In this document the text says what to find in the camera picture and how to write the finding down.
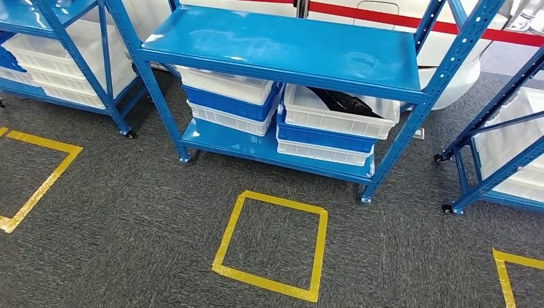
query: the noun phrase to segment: black bag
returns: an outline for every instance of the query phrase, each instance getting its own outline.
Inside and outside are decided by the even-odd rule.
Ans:
[[[377,117],[383,119],[372,111],[372,108],[365,104],[361,99],[348,95],[344,92],[324,90],[319,88],[307,87],[315,93],[332,111],[346,112],[347,114],[357,114],[366,117]]]

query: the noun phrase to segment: top shelf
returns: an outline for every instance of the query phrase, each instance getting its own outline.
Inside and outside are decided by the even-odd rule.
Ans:
[[[68,8],[57,8],[54,4],[51,4],[51,8],[59,21],[68,27],[96,5],[96,0],[73,0]],[[0,30],[56,38],[53,29],[30,0],[0,0]]]
[[[143,44],[146,60],[417,103],[411,33],[188,6]]]

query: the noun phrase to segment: yellow tape square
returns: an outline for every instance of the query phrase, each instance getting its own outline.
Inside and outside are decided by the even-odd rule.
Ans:
[[[512,292],[512,286],[510,285],[510,279],[508,278],[508,272],[506,271],[505,262],[544,270],[544,261],[522,257],[519,255],[512,255],[506,252],[500,252],[498,250],[495,250],[494,248],[493,258],[495,259],[495,266],[497,267],[498,279],[500,281],[500,287],[502,289],[506,308],[515,308],[516,302],[514,301],[514,293]]]
[[[314,263],[312,267],[312,275],[310,278],[310,289],[301,289],[299,287],[290,286],[274,280],[266,279],[237,269],[229,268],[223,265],[223,259],[226,255],[226,249],[230,243],[230,239],[236,227],[238,217],[242,212],[244,201],[246,198],[273,203],[275,205],[281,205],[283,207],[289,207],[296,210],[302,210],[319,215],[318,236],[316,240],[316,252],[314,254]],[[295,202],[287,199],[282,199],[274,196],[268,196],[266,194],[260,194],[253,191],[244,191],[236,200],[230,219],[223,234],[223,239],[219,245],[219,249],[216,253],[216,258],[212,265],[212,270],[220,275],[236,279],[248,284],[252,284],[257,287],[262,287],[271,291],[282,293],[285,295],[300,298],[302,300],[308,300],[310,302],[317,302],[319,296],[319,283],[321,281],[321,269],[323,267],[323,252],[325,250],[325,235],[327,234],[327,220],[328,213],[321,207],[308,205],[300,202]]]
[[[7,128],[0,128],[0,137],[2,137],[8,131]],[[61,163],[56,167],[56,169],[49,175],[46,181],[38,187],[38,189],[32,194],[30,199],[19,209],[17,213],[12,218],[0,216],[0,229],[4,230],[6,233],[11,233],[25,216],[32,210],[32,208],[40,201],[43,195],[47,190],[53,185],[53,183],[62,175],[62,173],[68,168],[72,161],[78,156],[83,148],[79,146],[73,146],[71,144],[66,144],[54,140],[49,140],[34,135],[29,135],[27,133],[17,132],[15,130],[10,131],[7,135],[7,138],[15,139],[22,142],[27,142],[37,146],[43,146],[56,151],[66,152],[68,155],[61,161]]]

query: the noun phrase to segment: blue plastic bin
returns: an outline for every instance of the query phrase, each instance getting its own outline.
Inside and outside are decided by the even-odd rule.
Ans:
[[[264,104],[258,106],[238,99],[229,98],[185,85],[183,86],[187,99],[193,104],[227,112],[235,116],[245,117],[258,122],[263,122],[266,119],[270,108],[272,108],[272,101],[282,88],[283,83],[275,82],[272,85],[272,90]]]
[[[372,151],[372,146],[378,141],[378,139],[374,138],[289,125],[285,123],[285,115],[285,108],[283,105],[280,105],[276,121],[278,123],[278,138],[282,140],[362,153]]]
[[[9,40],[15,33],[0,31],[0,45],[5,41]],[[5,48],[0,46],[0,66],[7,69],[13,69],[14,71],[26,72],[25,69],[17,64],[17,59],[12,55],[11,52],[7,51]]]

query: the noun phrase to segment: shelving unit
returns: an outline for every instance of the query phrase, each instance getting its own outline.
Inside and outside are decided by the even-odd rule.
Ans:
[[[177,4],[167,20],[141,44],[121,0],[107,0],[181,162],[190,159],[185,147],[258,160],[363,184],[364,202],[370,202],[503,3],[481,0],[468,17],[453,10],[459,15],[457,20],[463,22],[458,25],[459,35],[429,85],[421,90],[416,57],[445,2],[433,0],[429,4],[415,34]],[[459,0],[449,3],[462,8]],[[373,156],[364,166],[353,167],[279,154],[275,126],[265,136],[256,137],[192,121],[181,134],[150,62],[396,99],[408,102],[412,112],[373,173]]]
[[[66,28],[68,26],[96,7],[98,7],[100,19],[102,50],[104,54],[106,71],[106,90],[104,90],[104,88],[99,84],[97,78],[90,70],[89,65],[83,59],[80,51],[66,32]],[[32,0],[32,2],[6,0],[3,1],[2,5],[0,6],[0,15],[6,17],[5,19],[0,20],[0,30],[58,40],[81,69],[83,75],[89,81],[93,90],[104,103],[104,106],[106,107],[105,109],[93,108],[73,103],[71,101],[53,98],[48,96],[39,87],[33,87],[31,85],[2,78],[0,78],[0,90],[17,96],[23,96],[25,98],[36,99],[39,101],[45,101],[47,103],[108,115],[119,127],[119,133],[125,135],[129,139],[132,139],[135,137],[135,134],[131,131],[130,126],[126,124],[124,117],[132,109],[134,104],[138,102],[140,97],[147,91],[147,89],[145,87],[141,87],[135,92],[129,102],[127,102],[122,109],[119,110],[117,108],[119,102],[126,96],[127,92],[136,86],[136,84],[141,84],[141,79],[139,76],[137,76],[136,79],[134,79],[114,99],[112,90],[110,53],[108,50],[108,36],[106,34],[105,8],[105,0],[74,0],[72,4],[66,8],[57,8],[51,1],[48,0]]]
[[[520,90],[521,86],[527,80],[531,79],[536,73],[538,73],[538,71],[542,69],[544,69],[544,46],[540,47],[534,56],[520,69],[516,76],[514,76],[480,111],[480,113],[472,120],[471,123],[469,123],[461,134],[455,138],[448,148],[442,153],[434,156],[434,159],[437,162],[443,162],[455,158],[455,164],[459,174],[459,182],[461,183],[461,189],[463,191],[461,197],[453,202],[453,204],[445,204],[442,206],[444,213],[463,214],[463,210],[467,206],[478,200],[544,212],[544,202],[493,191],[493,188],[516,173],[519,168],[525,167],[527,164],[531,163],[534,159],[538,158],[544,153],[544,135],[485,179],[482,178],[480,173],[480,155],[474,142],[474,137],[477,134],[498,130],[507,126],[544,117],[544,111],[535,112],[527,116],[525,115],[501,123],[485,126],[486,122],[495,115],[499,108],[505,105],[509,99]],[[466,170],[463,158],[461,156],[461,149],[465,146],[468,146],[472,152],[472,158],[477,174],[478,182],[472,187],[470,187],[468,184]]]

